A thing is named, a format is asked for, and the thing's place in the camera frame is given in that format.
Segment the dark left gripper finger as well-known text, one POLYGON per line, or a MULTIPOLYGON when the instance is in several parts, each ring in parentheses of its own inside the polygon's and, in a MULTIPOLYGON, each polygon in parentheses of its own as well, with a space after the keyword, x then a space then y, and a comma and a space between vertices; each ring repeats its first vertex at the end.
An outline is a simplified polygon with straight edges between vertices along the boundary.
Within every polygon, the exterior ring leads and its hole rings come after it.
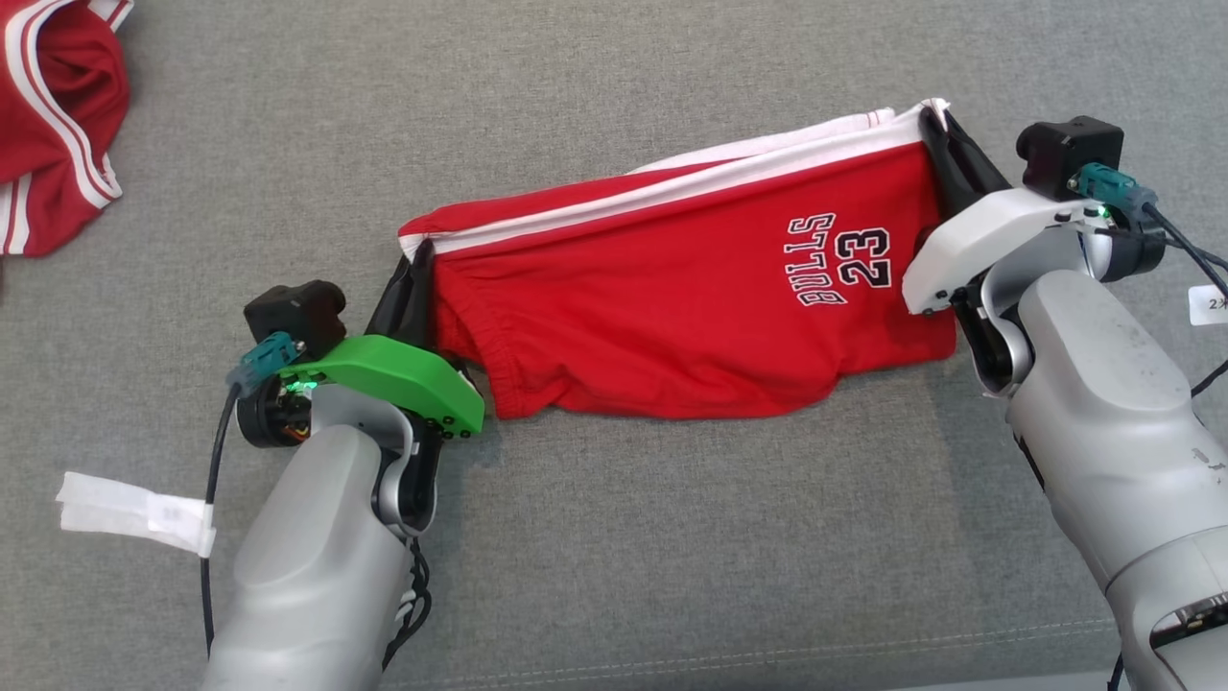
POLYGON ((413 257, 413 288, 406 303, 406 342, 416 349, 436 349, 433 244, 420 244, 413 257))
POLYGON ((379 296, 365 334, 381 334, 398 342, 413 342, 413 329, 405 324, 406 315, 411 314, 413 287, 413 263, 402 257, 379 296))

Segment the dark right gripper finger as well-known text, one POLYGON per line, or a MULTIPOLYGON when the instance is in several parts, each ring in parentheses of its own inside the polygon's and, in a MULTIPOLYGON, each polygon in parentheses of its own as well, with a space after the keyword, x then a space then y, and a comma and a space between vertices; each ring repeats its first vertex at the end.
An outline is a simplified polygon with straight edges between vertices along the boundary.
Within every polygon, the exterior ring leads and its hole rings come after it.
POLYGON ((925 106, 919 131, 930 155, 938 188, 939 222, 946 223, 980 199, 980 191, 964 171, 963 144, 953 135, 947 114, 925 106))
POLYGON ((1000 167, 982 152, 950 110, 944 113, 944 124, 947 200, 981 200, 987 194, 1008 191, 1012 183, 1002 176, 1000 167))

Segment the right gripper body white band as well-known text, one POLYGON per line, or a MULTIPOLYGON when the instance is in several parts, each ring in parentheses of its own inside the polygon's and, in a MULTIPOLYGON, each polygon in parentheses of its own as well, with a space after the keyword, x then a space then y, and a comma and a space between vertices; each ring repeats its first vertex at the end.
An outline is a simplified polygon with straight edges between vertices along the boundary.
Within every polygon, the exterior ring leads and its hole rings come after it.
POLYGON ((1027 242, 1056 230, 1056 248, 1027 263, 1025 276, 1070 268, 1105 279, 1105 228, 1102 205, 1087 200, 1056 203, 1025 188, 993 191, 938 225, 922 242, 903 279, 903 297, 912 315, 944 311, 957 288, 991 270, 1027 242))

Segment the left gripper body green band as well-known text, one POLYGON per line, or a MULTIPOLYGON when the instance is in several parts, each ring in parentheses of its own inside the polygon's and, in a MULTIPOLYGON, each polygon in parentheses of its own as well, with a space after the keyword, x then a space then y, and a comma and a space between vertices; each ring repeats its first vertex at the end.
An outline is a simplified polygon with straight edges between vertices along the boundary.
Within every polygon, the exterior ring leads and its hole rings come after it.
POLYGON ((382 334, 346 338, 324 357, 289 365, 279 376, 291 385, 345 385, 421 419, 432 419, 456 437, 483 433, 485 401, 459 369, 433 351, 382 334))

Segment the red Bulls basketball shorts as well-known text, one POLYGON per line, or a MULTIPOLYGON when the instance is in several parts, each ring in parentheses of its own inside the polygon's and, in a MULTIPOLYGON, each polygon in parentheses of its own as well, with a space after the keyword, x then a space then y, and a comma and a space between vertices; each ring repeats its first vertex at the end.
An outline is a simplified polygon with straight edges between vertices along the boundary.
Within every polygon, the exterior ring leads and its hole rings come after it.
POLYGON ((955 353, 903 276, 939 225, 921 126, 943 98, 456 203, 398 233, 435 253, 438 349, 485 372, 500 419, 546 407, 763 419, 847 376, 955 353))

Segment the red Bulls basketball jersey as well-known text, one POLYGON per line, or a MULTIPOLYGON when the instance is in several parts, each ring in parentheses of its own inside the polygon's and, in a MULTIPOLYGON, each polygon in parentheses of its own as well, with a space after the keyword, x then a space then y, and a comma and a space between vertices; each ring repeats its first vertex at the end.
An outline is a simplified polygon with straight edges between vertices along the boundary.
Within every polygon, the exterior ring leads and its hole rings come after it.
POLYGON ((122 198, 131 0, 0 0, 0 255, 47 255, 122 198))

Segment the grey fabric sofa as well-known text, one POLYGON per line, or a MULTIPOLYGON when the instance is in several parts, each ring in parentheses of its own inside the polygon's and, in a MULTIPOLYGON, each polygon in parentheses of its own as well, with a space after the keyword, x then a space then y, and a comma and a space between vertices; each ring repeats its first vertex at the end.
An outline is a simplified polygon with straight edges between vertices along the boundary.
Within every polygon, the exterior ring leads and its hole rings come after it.
MULTIPOLYGON (((1228 0, 135 0, 123 198, 0 288, 0 691, 196 691, 198 562, 63 531, 66 471, 198 497, 242 309, 368 320, 451 203, 939 96, 1032 122, 1228 257, 1228 0)), ((842 691, 1088 673, 1117 630, 966 349, 781 419, 551 410, 441 461, 433 612, 381 691, 842 691)))

